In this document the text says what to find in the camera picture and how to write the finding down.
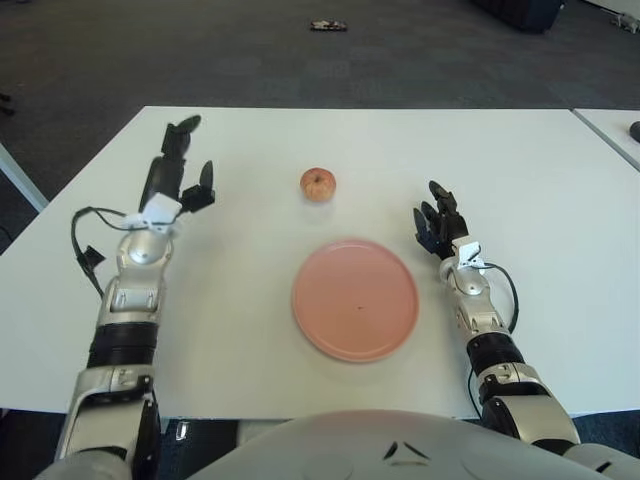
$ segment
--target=red apple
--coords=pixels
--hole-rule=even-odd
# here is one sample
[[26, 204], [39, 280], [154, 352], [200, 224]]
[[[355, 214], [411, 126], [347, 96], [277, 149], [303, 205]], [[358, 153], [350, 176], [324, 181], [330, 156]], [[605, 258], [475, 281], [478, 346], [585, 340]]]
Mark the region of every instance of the red apple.
[[336, 191], [336, 179], [329, 170], [316, 167], [304, 172], [300, 188], [312, 202], [326, 202]]

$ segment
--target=silver arm segment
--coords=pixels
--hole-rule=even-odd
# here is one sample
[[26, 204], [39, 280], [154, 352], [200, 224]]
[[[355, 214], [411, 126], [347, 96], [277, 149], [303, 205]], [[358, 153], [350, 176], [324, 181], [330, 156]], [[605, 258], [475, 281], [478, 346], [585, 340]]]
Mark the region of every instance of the silver arm segment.
[[442, 261], [440, 276], [478, 379], [483, 424], [557, 453], [580, 443], [573, 421], [524, 362], [491, 303], [479, 243], [464, 236], [452, 241], [452, 250], [454, 256]]
[[105, 291], [88, 368], [78, 375], [56, 459], [102, 449], [134, 472], [157, 464], [157, 404], [152, 395], [164, 271], [171, 232], [129, 233], [118, 247], [118, 275]]
[[[199, 123], [200, 117], [194, 116], [167, 126], [163, 156], [151, 163], [140, 212], [125, 216], [115, 227], [131, 231], [118, 246], [118, 274], [102, 296], [87, 368], [78, 375], [56, 460], [70, 459], [74, 465], [78, 455], [97, 451], [118, 457], [134, 480], [154, 476], [160, 425], [153, 357], [173, 225], [180, 214], [215, 201], [211, 161], [202, 168], [200, 183], [180, 196], [184, 154]], [[85, 274], [95, 280], [86, 254], [76, 254]], [[102, 294], [97, 281], [94, 285]]]

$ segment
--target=robotic hand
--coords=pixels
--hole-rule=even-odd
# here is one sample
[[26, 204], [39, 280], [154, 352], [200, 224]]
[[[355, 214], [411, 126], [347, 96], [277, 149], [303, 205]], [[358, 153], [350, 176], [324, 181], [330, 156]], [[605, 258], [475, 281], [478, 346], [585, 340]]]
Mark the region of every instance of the robotic hand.
[[433, 181], [429, 190], [438, 210], [427, 202], [422, 202], [420, 210], [414, 209], [416, 239], [442, 259], [440, 277], [447, 286], [458, 331], [478, 379], [482, 424], [564, 453], [580, 443], [578, 433], [535, 369], [524, 362], [511, 337], [517, 310], [506, 326], [491, 303], [483, 272], [495, 265], [485, 264], [480, 257], [480, 243], [469, 236], [453, 194]]
[[[102, 296], [87, 368], [78, 375], [56, 452], [56, 460], [69, 458], [66, 465], [73, 468], [82, 470], [95, 464], [95, 458], [105, 458], [105, 471], [120, 469], [134, 480], [154, 476], [160, 425], [152, 363], [165, 296], [164, 271], [173, 252], [172, 229], [179, 215], [215, 200], [210, 161], [200, 184], [180, 196], [184, 155], [199, 123], [200, 117], [194, 116], [167, 126], [163, 155], [151, 164], [140, 211], [118, 227], [129, 231], [118, 247], [118, 275]], [[94, 265], [82, 254], [78, 261], [91, 278]]]

